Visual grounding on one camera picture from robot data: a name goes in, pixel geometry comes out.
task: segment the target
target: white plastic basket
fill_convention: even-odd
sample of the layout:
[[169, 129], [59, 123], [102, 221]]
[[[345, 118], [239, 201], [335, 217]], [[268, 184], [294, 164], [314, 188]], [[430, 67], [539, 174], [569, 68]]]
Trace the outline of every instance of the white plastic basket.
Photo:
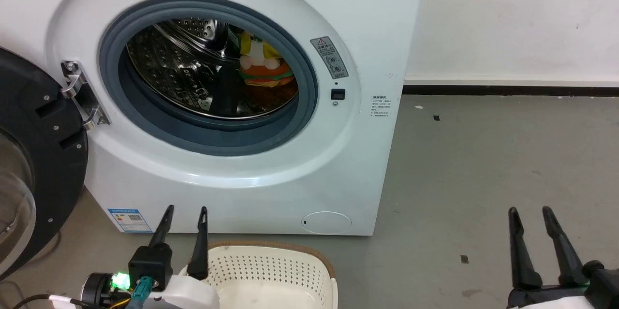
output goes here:
[[[311, 248], [262, 242], [210, 245], [208, 278], [221, 309], [337, 309], [338, 283]], [[185, 269], [180, 275], [186, 275]]]

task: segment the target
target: gray floor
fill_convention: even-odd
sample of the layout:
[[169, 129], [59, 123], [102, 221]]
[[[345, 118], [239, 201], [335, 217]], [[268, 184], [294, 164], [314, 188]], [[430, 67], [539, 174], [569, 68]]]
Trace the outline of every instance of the gray floor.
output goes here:
[[[546, 283], [559, 275], [542, 220], [546, 204], [583, 262], [619, 265], [618, 139], [619, 98], [405, 96], [374, 236], [259, 238], [326, 254], [344, 309], [504, 308], [511, 286], [511, 206], [519, 208], [533, 263]], [[148, 240], [118, 233], [89, 194], [62, 233], [48, 260], [11, 276], [26, 295], [78, 296], [87, 274], [126, 269], [135, 248]], [[168, 243], [178, 271], [194, 236], [171, 235]], [[0, 291], [14, 303], [9, 286]]]

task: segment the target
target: metal hinge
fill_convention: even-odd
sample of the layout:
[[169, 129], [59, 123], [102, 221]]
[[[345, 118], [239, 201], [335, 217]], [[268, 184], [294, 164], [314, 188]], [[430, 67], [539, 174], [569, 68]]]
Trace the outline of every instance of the metal hinge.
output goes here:
[[91, 130], [99, 124], [110, 124], [105, 113], [99, 105], [99, 100], [95, 97], [79, 62], [65, 60], [60, 63], [62, 74], [67, 78], [68, 87], [61, 89], [60, 93], [64, 98], [73, 99], [75, 104], [81, 108], [82, 129]]

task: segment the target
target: hamburger plush toy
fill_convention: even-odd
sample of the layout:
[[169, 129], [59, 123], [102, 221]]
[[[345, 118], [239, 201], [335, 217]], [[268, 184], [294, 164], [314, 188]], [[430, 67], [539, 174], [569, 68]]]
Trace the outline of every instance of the hamburger plush toy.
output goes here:
[[294, 80], [290, 66], [273, 47], [247, 31], [244, 31], [240, 38], [239, 73], [245, 84], [272, 88], [284, 86]]

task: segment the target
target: blue and white sticker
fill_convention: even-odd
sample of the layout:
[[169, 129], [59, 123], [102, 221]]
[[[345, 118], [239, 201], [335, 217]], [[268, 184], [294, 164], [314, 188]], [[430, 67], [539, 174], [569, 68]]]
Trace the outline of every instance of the blue and white sticker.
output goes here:
[[128, 233], [152, 233], [148, 223], [138, 210], [132, 208], [108, 208], [122, 231]]

